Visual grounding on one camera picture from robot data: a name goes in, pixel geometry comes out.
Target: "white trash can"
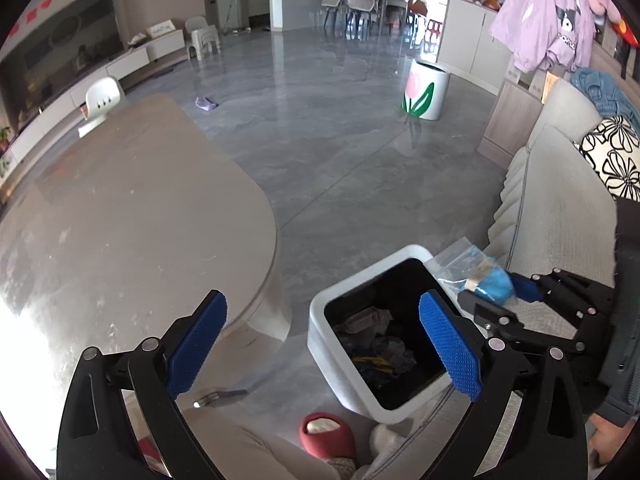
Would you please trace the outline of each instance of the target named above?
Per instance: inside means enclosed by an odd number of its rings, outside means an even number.
[[[404,88],[402,110],[428,121],[438,120],[450,77],[445,68],[414,59]]]
[[[395,424],[449,386],[449,375],[418,316],[420,296],[432,288],[456,308],[424,267],[430,259],[431,253],[424,247],[407,246],[323,290],[311,301],[308,348],[340,403],[352,412]],[[402,341],[417,362],[411,371],[377,391],[356,370],[332,329],[372,305],[391,311],[396,327],[405,331]]]

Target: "purple cloth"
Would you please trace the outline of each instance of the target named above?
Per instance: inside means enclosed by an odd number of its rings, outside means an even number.
[[[589,65],[595,25],[588,0],[506,0],[491,35],[523,72],[555,64],[574,72]]]

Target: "television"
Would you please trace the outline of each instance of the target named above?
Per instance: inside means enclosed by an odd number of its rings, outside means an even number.
[[[74,0],[0,62],[0,94],[19,134],[78,80],[124,50],[113,0]]]

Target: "tv stand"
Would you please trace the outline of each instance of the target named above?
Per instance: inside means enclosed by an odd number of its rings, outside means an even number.
[[[20,179],[47,150],[82,121],[80,107],[94,82],[110,75],[127,89],[186,59],[183,31],[178,29],[132,48],[87,73],[34,118],[2,156],[8,165],[4,173],[0,171],[0,203],[9,199]]]

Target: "green leaf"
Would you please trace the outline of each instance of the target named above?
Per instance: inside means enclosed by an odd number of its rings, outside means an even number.
[[[421,116],[425,113],[429,107],[431,106],[431,101],[433,99],[433,89],[435,88],[435,84],[431,83],[427,86],[427,89],[424,91],[424,94],[415,102],[414,107],[411,110],[411,113],[415,116]]]

